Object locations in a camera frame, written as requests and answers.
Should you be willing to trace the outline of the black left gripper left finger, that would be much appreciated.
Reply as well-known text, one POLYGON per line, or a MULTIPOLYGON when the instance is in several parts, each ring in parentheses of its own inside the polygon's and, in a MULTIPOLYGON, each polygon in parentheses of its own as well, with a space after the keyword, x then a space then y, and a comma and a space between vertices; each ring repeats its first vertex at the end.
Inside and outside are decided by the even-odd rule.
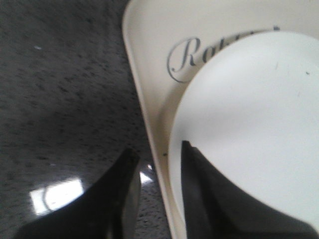
POLYGON ((14 238, 132 239, 139 199, 140 158, 126 149, 83 195, 21 227, 14 238))

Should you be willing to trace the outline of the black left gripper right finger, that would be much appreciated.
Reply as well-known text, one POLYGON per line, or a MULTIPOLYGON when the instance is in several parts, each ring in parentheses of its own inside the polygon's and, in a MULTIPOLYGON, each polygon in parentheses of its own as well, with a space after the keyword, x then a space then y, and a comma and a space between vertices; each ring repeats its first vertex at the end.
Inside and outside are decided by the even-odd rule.
POLYGON ((189 141, 181 143, 181 188, 189 239, 317 239, 309 224, 250 196, 189 141))

